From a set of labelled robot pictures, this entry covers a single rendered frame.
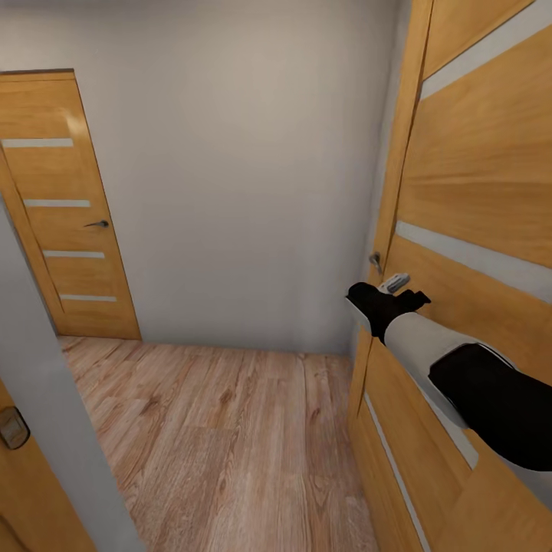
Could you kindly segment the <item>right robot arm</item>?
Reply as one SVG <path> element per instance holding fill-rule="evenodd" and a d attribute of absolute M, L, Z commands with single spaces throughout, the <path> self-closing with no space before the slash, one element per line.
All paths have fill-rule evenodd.
<path fill-rule="evenodd" d="M 522 373 L 491 344 L 418 314 L 432 303 L 421 291 L 393 297 L 410 280 L 401 273 L 379 287 L 355 285 L 346 309 L 441 412 L 475 430 L 552 512 L 552 386 Z"/>

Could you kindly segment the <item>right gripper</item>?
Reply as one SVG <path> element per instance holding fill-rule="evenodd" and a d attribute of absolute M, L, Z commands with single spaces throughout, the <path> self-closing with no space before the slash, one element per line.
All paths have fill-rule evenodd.
<path fill-rule="evenodd" d="M 418 291 L 415 294 L 410 289 L 407 289 L 407 291 L 404 291 L 401 295 L 398 295 L 398 297 L 401 297 L 403 300 L 405 300 L 409 307 L 411 307 L 414 311 L 422 307 L 423 304 L 432 303 L 430 298 L 428 298 L 421 291 Z"/>

